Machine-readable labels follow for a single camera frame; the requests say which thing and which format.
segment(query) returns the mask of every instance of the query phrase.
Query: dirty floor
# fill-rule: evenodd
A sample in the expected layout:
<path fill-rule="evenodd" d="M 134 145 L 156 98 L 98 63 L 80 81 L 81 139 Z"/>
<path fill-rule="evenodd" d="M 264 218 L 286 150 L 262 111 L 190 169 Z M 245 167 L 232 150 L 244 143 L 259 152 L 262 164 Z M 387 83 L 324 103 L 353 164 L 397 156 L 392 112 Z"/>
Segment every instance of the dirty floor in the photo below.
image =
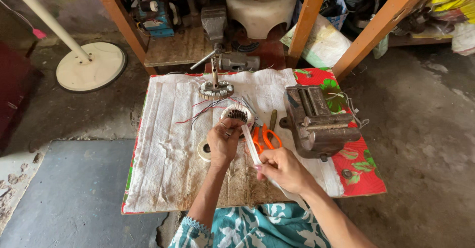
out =
<path fill-rule="evenodd" d="M 55 84 L 56 65 L 69 51 L 64 44 L 33 53 L 32 63 L 45 77 L 0 157 L 6 185 L 9 174 L 27 174 L 12 185 L 3 221 L 51 140 L 135 138 L 148 77 L 118 35 L 80 44 L 99 40 L 125 47 L 129 65 L 109 87 L 87 94 Z M 388 193 L 339 199 L 342 210 L 379 247 L 473 246 L 475 57 L 452 54 L 449 45 L 390 48 L 379 60 L 369 55 L 353 73 L 341 88 L 354 99 L 358 116 L 370 119 L 362 134 Z"/>

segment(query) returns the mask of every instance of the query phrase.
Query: teal patterned clothing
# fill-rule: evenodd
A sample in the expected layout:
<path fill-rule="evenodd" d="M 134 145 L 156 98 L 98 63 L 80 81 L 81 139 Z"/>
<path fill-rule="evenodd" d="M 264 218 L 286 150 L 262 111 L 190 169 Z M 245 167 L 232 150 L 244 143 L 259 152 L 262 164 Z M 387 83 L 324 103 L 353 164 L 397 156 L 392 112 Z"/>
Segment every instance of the teal patterned clothing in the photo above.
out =
<path fill-rule="evenodd" d="M 219 208 L 212 230 L 185 217 L 169 247 L 331 247 L 315 217 L 296 203 Z"/>

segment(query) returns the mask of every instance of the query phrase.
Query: insulation tape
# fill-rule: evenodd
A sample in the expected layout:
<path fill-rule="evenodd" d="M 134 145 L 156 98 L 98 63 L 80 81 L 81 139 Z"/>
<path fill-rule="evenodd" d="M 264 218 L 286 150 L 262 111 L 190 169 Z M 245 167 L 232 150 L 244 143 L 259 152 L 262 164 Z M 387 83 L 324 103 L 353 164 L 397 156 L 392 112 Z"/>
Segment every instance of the insulation tape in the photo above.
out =
<path fill-rule="evenodd" d="M 252 112 L 246 106 L 244 106 L 242 104 L 229 105 L 226 109 L 224 109 L 223 114 L 221 115 L 221 118 L 229 117 L 229 114 L 234 110 L 241 111 L 241 112 L 246 114 L 246 116 L 247 116 L 246 124 L 247 124 L 247 127 L 249 128 L 249 130 L 251 130 L 252 126 L 254 125 L 254 115 L 252 114 Z"/>
<path fill-rule="evenodd" d="M 198 151 L 199 156 L 203 159 L 203 161 L 211 162 L 210 146 L 208 145 L 208 142 L 206 140 L 202 140 L 198 144 L 197 151 Z"/>

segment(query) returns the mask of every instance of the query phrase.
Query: bench vise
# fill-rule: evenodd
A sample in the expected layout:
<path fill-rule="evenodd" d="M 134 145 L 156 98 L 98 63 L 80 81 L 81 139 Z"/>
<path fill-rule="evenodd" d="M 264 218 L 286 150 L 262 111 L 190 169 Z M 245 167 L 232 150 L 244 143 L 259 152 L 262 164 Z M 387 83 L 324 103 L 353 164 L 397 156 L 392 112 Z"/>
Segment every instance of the bench vise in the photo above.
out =
<path fill-rule="evenodd" d="M 346 142 L 360 138 L 358 128 L 348 128 L 350 113 L 330 112 L 320 86 L 287 87 L 284 105 L 287 117 L 279 125 L 292 131 L 297 153 L 304 158 L 328 161 Z"/>

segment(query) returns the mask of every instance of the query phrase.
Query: wall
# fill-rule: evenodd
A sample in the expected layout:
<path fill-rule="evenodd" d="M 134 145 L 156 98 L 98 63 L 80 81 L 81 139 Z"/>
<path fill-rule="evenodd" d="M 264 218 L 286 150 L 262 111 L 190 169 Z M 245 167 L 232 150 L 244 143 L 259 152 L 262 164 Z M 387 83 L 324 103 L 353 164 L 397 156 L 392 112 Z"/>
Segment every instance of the wall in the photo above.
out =
<path fill-rule="evenodd" d="M 52 31 L 22 0 L 2 0 L 25 16 L 34 27 L 47 34 Z M 100 0 L 39 0 L 70 34 L 117 31 Z"/>

